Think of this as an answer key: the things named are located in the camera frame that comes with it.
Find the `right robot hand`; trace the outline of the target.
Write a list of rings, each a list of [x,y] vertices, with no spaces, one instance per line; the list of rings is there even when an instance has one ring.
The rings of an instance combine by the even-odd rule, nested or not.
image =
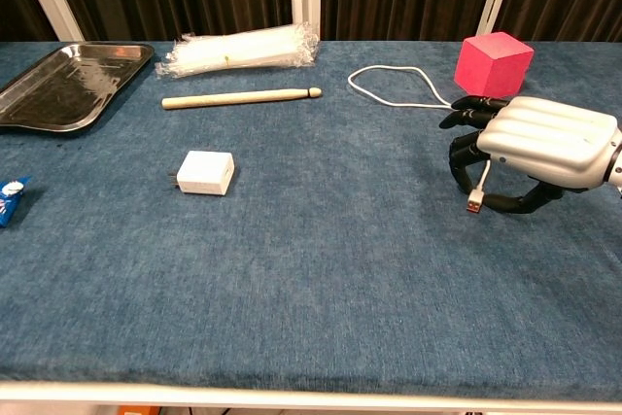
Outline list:
[[[621,130],[612,115],[536,97],[470,95],[455,101],[440,123],[443,129],[457,125],[474,129],[449,147],[450,171],[470,212],[486,206],[531,214],[567,191],[621,186]],[[537,184],[522,196],[487,193],[467,174],[478,162],[498,162]]]

